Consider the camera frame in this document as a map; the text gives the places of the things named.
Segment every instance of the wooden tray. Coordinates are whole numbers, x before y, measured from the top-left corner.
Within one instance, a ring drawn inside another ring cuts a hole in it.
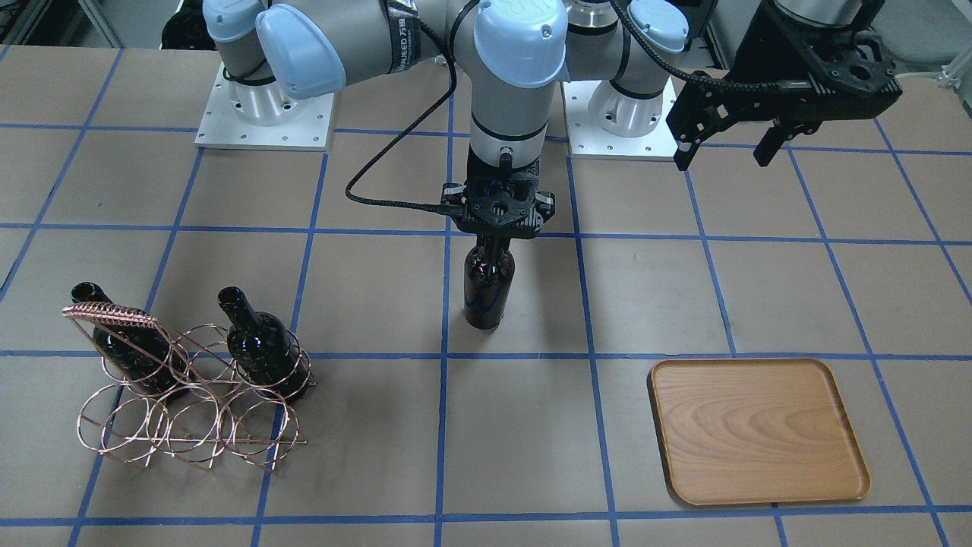
[[[667,360],[648,393],[669,486],[692,505],[871,490],[834,377],[817,360]]]

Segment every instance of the dark glass bottle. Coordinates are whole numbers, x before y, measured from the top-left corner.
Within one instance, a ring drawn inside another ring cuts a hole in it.
[[[112,301],[105,295],[98,285],[86,281],[78,283],[71,289],[71,302],[105,302]],[[121,374],[130,382],[135,383],[139,391],[153,398],[158,398],[180,382],[172,374],[175,370],[179,375],[186,375],[186,361],[178,353],[172,354],[171,361],[165,359],[169,355],[170,345],[156,329],[145,327],[120,327],[105,325],[111,332],[105,332],[95,327],[92,337],[94,343],[101,348],[108,360],[115,365]],[[163,363],[170,363],[171,369],[156,363],[133,346],[142,348],[146,353]],[[175,391],[174,396],[184,394],[184,390]]]
[[[503,318],[515,271],[508,247],[508,238],[479,237],[466,255],[466,321],[477,329],[492,329]]]
[[[227,287],[217,297],[233,327],[226,337],[229,354],[243,369],[247,380],[293,403],[307,390],[307,371],[297,366],[299,350],[276,316],[253,311],[246,295]]]

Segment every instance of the tray rim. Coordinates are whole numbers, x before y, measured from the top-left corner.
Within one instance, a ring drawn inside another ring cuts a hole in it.
[[[658,393],[655,390],[655,374],[657,371],[669,368],[672,366],[682,366],[682,367],[693,367],[693,366],[711,366],[714,364],[726,364],[730,366],[735,365],[751,365],[751,364],[784,364],[784,363],[806,363],[813,365],[819,371],[823,373],[826,377],[826,382],[829,384],[831,393],[837,397],[838,405],[836,408],[840,413],[840,417],[843,422],[847,425],[847,430],[850,433],[850,446],[852,448],[854,459],[858,463],[861,469],[861,479],[863,485],[858,489],[854,496],[851,497],[841,497],[841,498],[827,498],[820,497],[816,495],[806,495],[806,496],[791,496],[787,498],[780,499],[766,499],[766,500],[720,500],[720,501],[704,501],[704,500],[693,500],[686,497],[678,489],[675,480],[672,478],[671,466],[672,461],[669,456],[669,451],[665,450],[667,446],[666,430],[665,424],[662,421],[661,412],[658,407]],[[662,459],[662,471],[665,476],[665,483],[668,488],[678,496],[679,499],[688,503],[689,505],[695,507],[710,507],[710,506],[720,506],[720,505],[759,505],[765,503],[799,503],[799,502],[839,502],[839,501],[854,501],[860,500],[867,496],[874,487],[874,483],[871,480],[871,470],[867,465],[867,459],[864,457],[864,452],[861,450],[860,443],[857,441],[857,434],[854,432],[853,424],[851,423],[851,417],[848,415],[847,408],[844,405],[844,394],[841,393],[840,387],[837,385],[837,379],[834,377],[834,373],[830,370],[823,361],[816,359],[814,357],[734,357],[734,358],[703,358],[703,359],[692,359],[692,358],[667,358],[662,359],[655,363],[651,367],[651,371],[648,373],[647,377],[647,390],[648,399],[651,403],[651,413],[655,424],[655,436],[658,440],[658,451]]]

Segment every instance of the blue plastic cover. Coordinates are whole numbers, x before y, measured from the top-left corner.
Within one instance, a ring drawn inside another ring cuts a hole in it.
[[[670,54],[681,53],[688,38],[688,19],[665,0],[633,0],[628,15],[652,44]]]
[[[483,64],[518,88],[540,88],[564,68],[567,9],[562,0],[486,0],[472,29]]]
[[[233,42],[253,32],[257,15],[262,11],[260,0],[206,0],[202,3],[206,30],[217,42]]]
[[[266,61],[284,93],[303,99],[347,86],[344,63],[321,29],[297,8],[274,4],[257,16]]]

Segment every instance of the white mounting plate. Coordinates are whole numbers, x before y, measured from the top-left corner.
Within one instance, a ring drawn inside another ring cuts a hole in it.
[[[565,82],[564,114],[571,156],[588,160],[641,160],[673,162],[677,145],[665,123],[676,93],[672,80],[665,84],[662,117],[655,130],[643,137],[621,137],[598,127],[587,113],[587,103],[601,82]]]
[[[297,101],[295,112],[276,126],[256,126],[236,112],[220,64],[195,144],[227,150],[305,150],[325,152],[333,133],[334,94]]]

